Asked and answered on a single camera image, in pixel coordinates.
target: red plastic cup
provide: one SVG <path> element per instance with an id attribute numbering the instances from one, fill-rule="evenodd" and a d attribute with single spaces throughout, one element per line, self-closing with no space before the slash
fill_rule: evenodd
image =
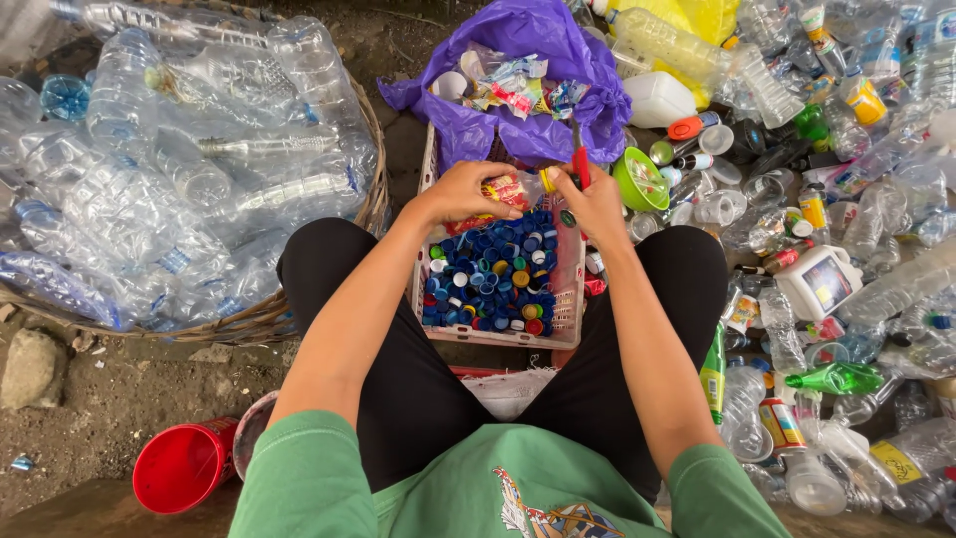
<path id="1" fill-rule="evenodd" d="M 232 441 L 239 420 L 220 416 L 164 430 L 142 448 L 133 468 L 133 491 L 143 506 L 178 514 L 201 503 L 235 474 Z"/>

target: woven basket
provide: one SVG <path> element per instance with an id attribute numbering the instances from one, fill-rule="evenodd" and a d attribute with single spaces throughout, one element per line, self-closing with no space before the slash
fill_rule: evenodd
<path id="1" fill-rule="evenodd" d="M 215 0 L 208 2 L 190 1 L 166 3 L 182 5 L 191 9 L 229 11 L 251 20 L 261 20 L 265 22 L 277 22 L 282 20 L 281 16 L 267 11 L 225 2 L 217 2 Z M 96 67 L 100 46 L 101 43 L 95 38 L 89 35 L 82 35 L 77 41 L 61 47 L 48 56 L 40 58 L 26 66 L 25 76 L 21 78 L 29 82 L 29 79 L 32 77 L 43 79 L 55 73 L 67 73 L 82 77 L 85 71 Z M 379 149 L 378 169 L 369 186 L 368 195 L 358 210 L 358 215 L 355 217 L 354 222 L 369 233 L 379 236 L 387 224 L 386 219 L 388 217 L 389 208 L 384 137 L 379 121 L 375 117 L 372 104 L 365 95 L 365 90 L 351 75 L 349 76 L 349 80 L 352 82 L 352 87 L 355 88 L 358 94 L 358 102 L 361 104 L 365 121 L 368 122 L 369 128 L 372 131 L 372 138 L 375 140 L 376 147 Z M 164 338 L 181 342 L 218 342 L 223 344 L 263 344 L 279 342 L 295 336 L 294 331 L 292 331 L 292 317 L 287 315 L 289 312 L 289 304 L 286 302 L 286 295 L 281 289 L 256 306 L 248 308 L 238 314 L 216 322 L 197 325 L 174 332 L 149 332 L 139 327 L 135 327 L 130 332 L 112 331 L 86 318 L 77 316 L 77 314 L 68 312 L 40 298 L 34 297 L 32 294 L 24 294 L 19 290 L 7 286 L 2 281 L 0 281 L 0 303 L 13 303 L 28 312 L 38 314 L 67 327 L 76 327 L 96 334 L 126 338 Z"/>

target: pink plastic crate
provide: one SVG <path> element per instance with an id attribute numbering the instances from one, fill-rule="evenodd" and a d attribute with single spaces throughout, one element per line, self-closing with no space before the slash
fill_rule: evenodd
<path id="1" fill-rule="evenodd" d="M 428 135 L 425 140 L 424 160 L 422 161 L 422 181 L 419 184 L 419 193 L 434 185 L 438 181 L 438 151 L 439 134 L 431 123 L 428 125 Z M 491 144 L 489 161 L 513 163 L 513 159 L 498 137 Z M 567 207 L 564 200 L 552 203 L 551 212 L 554 222 L 561 219 L 557 213 Z M 554 283 L 554 318 L 551 321 L 554 331 L 551 336 L 542 337 L 507 329 L 503 332 L 481 331 L 471 328 L 470 325 L 456 324 L 447 327 L 424 326 L 424 332 L 432 340 L 468 341 L 474 344 L 492 344 L 495 346 L 531 346 L 544 349 L 573 349 L 581 341 L 581 317 L 584 313 L 584 241 L 578 228 L 566 228 L 558 225 L 557 228 L 557 268 L 551 273 L 551 282 Z M 428 255 L 430 244 L 422 245 L 412 279 L 408 285 L 408 301 L 415 310 L 419 322 L 422 320 L 422 300 L 424 298 L 424 283 L 429 275 Z"/>

